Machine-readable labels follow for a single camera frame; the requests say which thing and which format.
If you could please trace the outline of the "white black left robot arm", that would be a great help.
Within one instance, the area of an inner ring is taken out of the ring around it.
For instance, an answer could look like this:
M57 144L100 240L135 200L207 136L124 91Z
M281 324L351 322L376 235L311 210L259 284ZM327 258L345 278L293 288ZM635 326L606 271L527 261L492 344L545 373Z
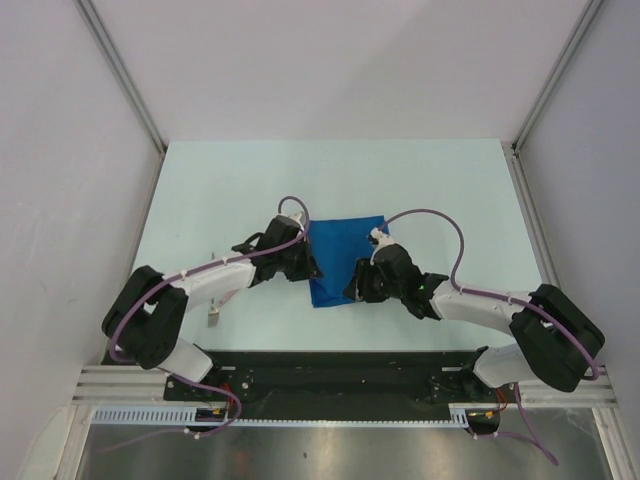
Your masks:
M320 278L311 253L309 221L276 215L264 232L207 264L169 275L148 265L133 271L104 317L112 358L144 370L160 369L186 380L197 398L214 397L221 376L203 349L181 337L185 315L200 304L255 287L281 273L290 282Z

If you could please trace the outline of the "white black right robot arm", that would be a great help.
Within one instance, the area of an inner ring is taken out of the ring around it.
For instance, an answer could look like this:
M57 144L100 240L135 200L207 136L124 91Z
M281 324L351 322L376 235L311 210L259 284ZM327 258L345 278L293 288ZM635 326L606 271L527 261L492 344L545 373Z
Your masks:
M404 247L391 244L357 261L344 294L365 303L397 299L418 319L464 321L511 336L512 344L482 347L466 365L461 388L473 401L529 380L570 393L600 374L595 358L602 332L553 285L522 294L463 287L446 275L421 272Z

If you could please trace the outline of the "blue satin napkin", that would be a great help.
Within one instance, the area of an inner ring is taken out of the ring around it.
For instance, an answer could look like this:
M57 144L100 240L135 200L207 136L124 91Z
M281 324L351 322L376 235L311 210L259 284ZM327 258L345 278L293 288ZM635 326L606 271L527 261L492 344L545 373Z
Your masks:
M312 220L309 240L320 278L309 280L311 304L328 308L352 303L343 295L350 283L356 262L369 258L373 247L368 236L385 223L383 215L333 220Z

